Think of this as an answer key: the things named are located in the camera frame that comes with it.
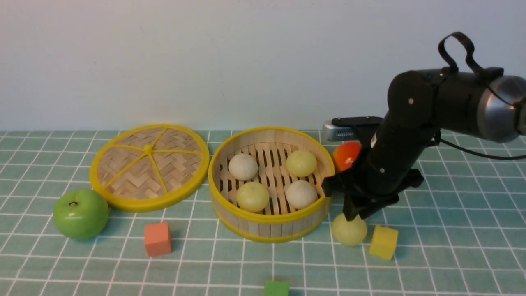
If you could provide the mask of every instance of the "yellow cube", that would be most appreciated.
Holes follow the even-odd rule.
[[[372,234],[369,254],[384,258],[385,260],[391,260],[396,250],[397,240],[398,230],[376,225],[375,231]]]

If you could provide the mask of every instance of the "orange ball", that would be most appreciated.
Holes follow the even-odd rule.
[[[360,153],[361,145],[358,142],[347,142],[338,146],[332,153],[332,160],[336,172],[340,173],[349,169]]]

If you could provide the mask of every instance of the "yellow rim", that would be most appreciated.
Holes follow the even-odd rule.
[[[210,161],[210,167],[214,167],[214,164],[216,162],[216,158],[217,158],[218,153],[228,143],[230,143],[231,141],[234,141],[235,139],[237,139],[237,138],[239,138],[239,137],[241,137],[243,135],[246,135],[246,134],[249,134],[249,133],[253,133],[253,132],[258,132],[258,131],[264,131],[264,130],[285,131],[285,132],[295,133],[297,135],[305,137],[306,139],[309,139],[310,141],[312,141],[312,143],[314,145],[319,147],[323,151],[325,157],[327,157],[327,159],[330,160],[329,161],[329,163],[330,163],[330,170],[331,170],[330,172],[331,172],[331,174],[335,174],[335,167],[334,167],[334,164],[332,162],[332,157],[331,157],[330,153],[327,151],[327,149],[325,149],[325,147],[323,147],[323,145],[321,145],[318,141],[316,141],[315,139],[313,139],[311,136],[309,136],[306,133],[303,133],[303,132],[300,132],[300,131],[297,131],[297,130],[287,129],[285,127],[276,127],[276,126],[258,127],[258,128],[255,128],[255,129],[250,129],[250,130],[246,130],[246,131],[240,132],[240,133],[232,136],[231,138],[226,140],[223,144],[221,144],[221,146],[219,146],[219,148],[217,149],[216,153],[214,153],[214,156],[212,156],[212,160]],[[294,222],[294,221],[297,221],[297,220],[301,220],[303,218],[306,218],[306,217],[314,214],[320,208],[324,207],[326,199],[327,199],[327,197],[323,195],[315,203],[311,204],[310,206],[308,206],[308,207],[306,207],[306,208],[304,208],[302,210],[294,212],[294,213],[287,213],[287,214],[281,214],[281,215],[263,215],[263,214],[250,213],[250,212],[244,211],[244,210],[234,206],[230,202],[228,202],[227,199],[224,198],[224,196],[221,195],[221,192],[219,192],[219,189],[216,187],[216,185],[214,183],[214,180],[213,180],[213,176],[212,176],[212,170],[208,170],[208,184],[210,186],[210,191],[211,191],[213,197],[215,197],[215,199],[223,207],[225,207],[229,212],[233,213],[234,215],[236,215],[236,216],[238,216],[240,218],[243,218],[245,220],[248,220],[248,221],[251,221],[251,222],[255,222],[255,223],[281,224],[281,223],[289,223],[289,222]]]
[[[163,196],[160,196],[158,198],[149,199],[149,200],[132,200],[132,199],[126,199],[121,198],[119,196],[113,195],[106,191],[105,187],[100,183],[98,179],[97,174],[97,168],[100,165],[100,161],[102,159],[102,156],[104,153],[112,148],[119,145],[115,145],[118,141],[122,140],[125,137],[128,137],[134,133],[148,130],[148,129],[172,129],[172,130],[178,130],[185,132],[192,136],[194,140],[196,140],[197,144],[199,145],[200,152],[198,154],[202,155],[201,158],[201,164],[199,166],[199,169],[196,171],[196,174],[190,181],[188,181],[186,184],[178,188],[177,190],[173,192],[169,192],[168,194],[165,194]],[[196,153],[192,151],[179,151],[184,153]],[[142,156],[140,156],[138,159],[142,157],[150,157],[152,159],[151,155],[148,155],[144,153]],[[157,211],[162,210],[164,208],[167,208],[169,206],[172,206],[184,199],[186,199],[189,195],[191,195],[193,192],[199,188],[199,186],[202,184],[202,182],[206,178],[206,172],[208,170],[208,165],[210,163],[210,154],[208,151],[208,146],[206,145],[206,142],[203,141],[203,139],[194,131],[187,129],[183,126],[178,125],[170,125],[170,124],[154,124],[154,125],[146,125],[142,126],[130,131],[127,131],[110,142],[108,142],[95,156],[93,159],[93,163],[91,165],[91,168],[89,170],[89,179],[92,184],[93,190],[102,195],[108,204],[118,210],[126,211],[126,212],[151,212],[151,211]]]
[[[286,243],[286,242],[294,241],[294,240],[297,240],[297,239],[301,239],[305,235],[311,233],[316,228],[318,228],[323,223],[325,218],[327,217],[327,215],[323,216],[322,219],[320,219],[319,222],[316,222],[316,224],[313,225],[311,228],[309,228],[307,230],[304,230],[304,231],[302,231],[300,233],[297,233],[297,234],[294,234],[294,235],[291,235],[291,236],[283,236],[283,237],[280,237],[280,238],[266,238],[266,237],[263,237],[263,236],[257,236],[257,235],[253,235],[253,234],[250,234],[250,233],[246,233],[246,232],[243,232],[243,231],[235,228],[233,225],[228,223],[219,214],[219,212],[217,211],[217,209],[216,209],[216,207],[215,207],[215,205],[213,203],[212,203],[212,207],[214,208],[214,211],[216,212],[217,218],[226,226],[226,228],[228,228],[228,230],[230,230],[231,232],[237,234],[238,236],[240,236],[242,238],[245,238],[247,240],[251,240],[251,241],[254,241],[254,242],[258,242],[258,243]]]

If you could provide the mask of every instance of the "black cable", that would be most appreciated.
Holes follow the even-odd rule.
[[[448,142],[448,141],[446,141],[444,139],[440,139],[440,142],[444,143],[444,144],[446,144],[448,146],[451,146],[453,148],[456,148],[458,150],[464,151],[466,153],[473,154],[473,155],[480,156],[480,157],[485,157],[485,158],[488,158],[488,159],[495,159],[495,160],[519,160],[519,159],[526,159],[526,155],[517,155],[517,156],[487,155],[487,154],[475,152],[475,151],[472,151],[472,150],[468,150],[466,148],[462,148],[462,147],[457,146],[457,145],[455,145],[455,144],[453,144],[451,142]]]

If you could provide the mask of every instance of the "bamboo steamer lid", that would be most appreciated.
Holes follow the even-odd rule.
[[[194,131],[148,125],[108,142],[90,168],[93,189],[113,208],[151,212],[174,205],[204,181],[210,155]]]

